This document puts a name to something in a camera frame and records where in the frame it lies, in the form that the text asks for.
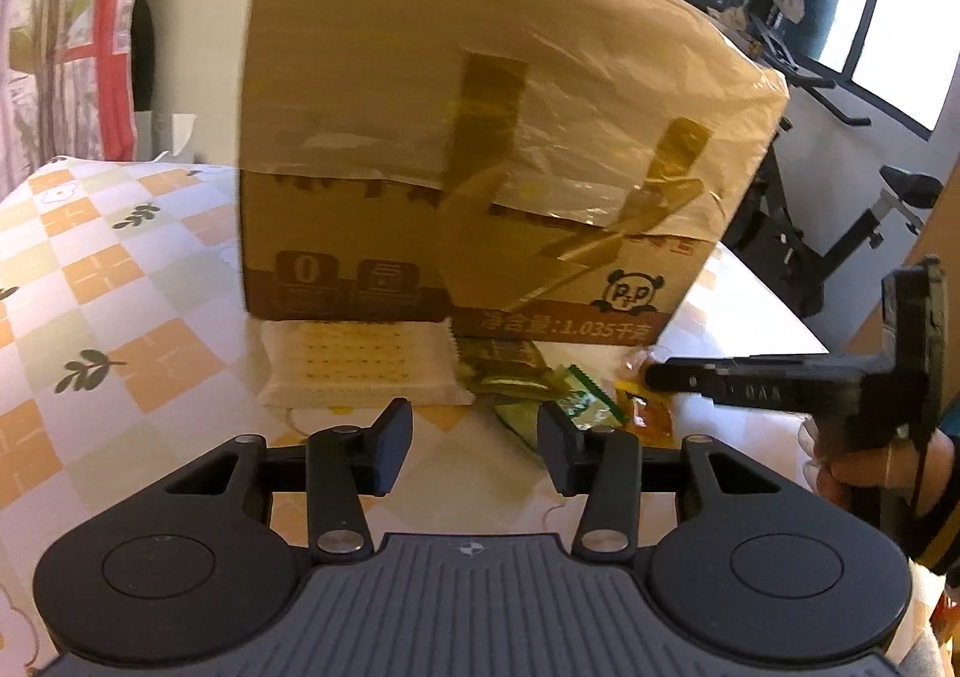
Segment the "person's right hand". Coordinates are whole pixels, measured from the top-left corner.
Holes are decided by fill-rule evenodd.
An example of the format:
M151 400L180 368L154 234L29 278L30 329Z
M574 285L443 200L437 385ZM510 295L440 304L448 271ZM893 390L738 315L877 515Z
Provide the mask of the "person's right hand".
M955 445L942 432L932 435L924 453L910 440L895 440L884 448L828 459L817 425L807 419L797 430L797 441L807 456L804 479L811 491L844 510L851 507L856 489L882 489L905 498L916 513L929 513L944 495L955 461Z

